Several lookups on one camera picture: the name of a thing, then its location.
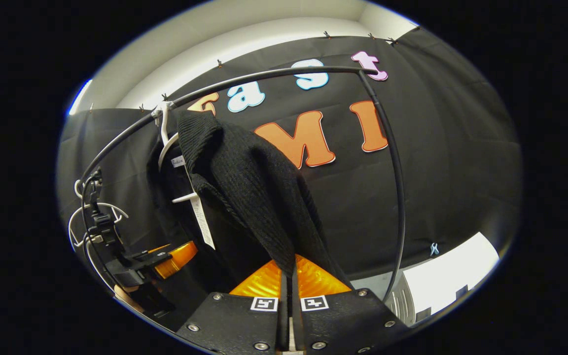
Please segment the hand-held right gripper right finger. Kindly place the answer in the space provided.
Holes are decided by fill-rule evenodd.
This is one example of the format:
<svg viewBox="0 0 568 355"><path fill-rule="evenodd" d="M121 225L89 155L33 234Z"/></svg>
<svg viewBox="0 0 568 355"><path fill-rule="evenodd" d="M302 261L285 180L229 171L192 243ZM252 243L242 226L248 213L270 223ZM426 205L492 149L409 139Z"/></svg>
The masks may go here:
<svg viewBox="0 0 568 355"><path fill-rule="evenodd" d="M410 328L369 288L351 288L312 261L296 256L292 324L306 355L372 355Z"/></svg>

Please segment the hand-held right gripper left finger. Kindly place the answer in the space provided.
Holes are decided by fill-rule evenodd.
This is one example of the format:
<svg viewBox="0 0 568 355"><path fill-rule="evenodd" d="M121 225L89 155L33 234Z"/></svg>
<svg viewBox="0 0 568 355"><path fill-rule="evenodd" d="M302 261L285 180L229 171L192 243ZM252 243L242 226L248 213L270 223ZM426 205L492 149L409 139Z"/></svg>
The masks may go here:
<svg viewBox="0 0 568 355"><path fill-rule="evenodd" d="M269 261L229 293L212 292L176 331L215 355L281 355L288 349L286 278Z"/></svg>

